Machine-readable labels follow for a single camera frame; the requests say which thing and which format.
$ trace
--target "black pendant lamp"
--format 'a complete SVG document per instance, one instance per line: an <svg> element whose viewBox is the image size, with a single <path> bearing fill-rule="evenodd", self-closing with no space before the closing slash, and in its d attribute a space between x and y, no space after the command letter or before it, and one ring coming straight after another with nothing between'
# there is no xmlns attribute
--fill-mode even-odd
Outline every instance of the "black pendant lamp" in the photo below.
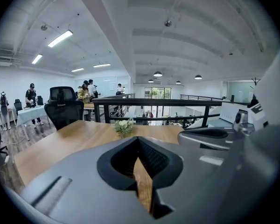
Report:
<svg viewBox="0 0 280 224"><path fill-rule="evenodd" d="M195 79L196 79L196 80L201 80L201 79L202 79L202 76L201 76L201 75L197 75L197 76L195 76Z"/></svg>

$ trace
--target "window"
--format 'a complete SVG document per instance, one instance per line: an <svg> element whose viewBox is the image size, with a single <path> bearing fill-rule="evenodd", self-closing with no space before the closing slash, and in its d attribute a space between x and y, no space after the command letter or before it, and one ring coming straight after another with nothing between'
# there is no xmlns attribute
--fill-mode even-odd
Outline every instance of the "window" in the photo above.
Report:
<svg viewBox="0 0 280 224"><path fill-rule="evenodd" d="M171 99L171 88L145 87L144 98L146 99ZM169 106L145 106L145 111L151 111L154 117L169 116Z"/></svg>

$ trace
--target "wooden desk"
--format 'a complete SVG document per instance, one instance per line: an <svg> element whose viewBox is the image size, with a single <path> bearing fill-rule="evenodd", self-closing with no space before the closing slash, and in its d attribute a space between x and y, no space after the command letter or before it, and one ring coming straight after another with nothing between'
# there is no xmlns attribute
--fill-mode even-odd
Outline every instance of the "wooden desk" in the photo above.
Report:
<svg viewBox="0 0 280 224"><path fill-rule="evenodd" d="M178 144L177 135L183 129L179 126L133 126L130 136L145 136ZM119 140L111 124L78 120L45 137L14 157L24 185L49 169L66 156L77 151ZM150 208L152 180L137 159L134 175L138 184L140 202Z"/></svg>
<svg viewBox="0 0 280 224"><path fill-rule="evenodd" d="M93 103L84 104L84 109L85 110L94 110L94 104Z"/></svg>

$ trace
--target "smoke detector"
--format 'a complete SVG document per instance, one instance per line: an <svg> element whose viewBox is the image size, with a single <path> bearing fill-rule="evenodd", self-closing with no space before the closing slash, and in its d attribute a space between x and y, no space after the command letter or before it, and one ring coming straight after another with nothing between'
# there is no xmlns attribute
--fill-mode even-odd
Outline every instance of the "smoke detector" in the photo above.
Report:
<svg viewBox="0 0 280 224"><path fill-rule="evenodd" d="M164 22L164 25L165 25L166 27L171 27L172 21L167 20L167 21Z"/></svg>
<svg viewBox="0 0 280 224"><path fill-rule="evenodd" d="M44 24L44 25L41 26L41 30L46 31L47 29L48 29L48 27L47 27L46 24Z"/></svg>

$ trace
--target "white flower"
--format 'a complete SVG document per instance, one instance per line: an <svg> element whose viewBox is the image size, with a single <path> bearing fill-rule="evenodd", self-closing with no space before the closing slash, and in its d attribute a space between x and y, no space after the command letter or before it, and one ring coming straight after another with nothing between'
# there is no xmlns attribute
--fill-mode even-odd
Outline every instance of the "white flower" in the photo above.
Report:
<svg viewBox="0 0 280 224"><path fill-rule="evenodd" d="M126 125L126 124L127 124L127 120L122 120L122 121L119 122L119 125L120 125L120 126L124 126L124 125Z"/></svg>

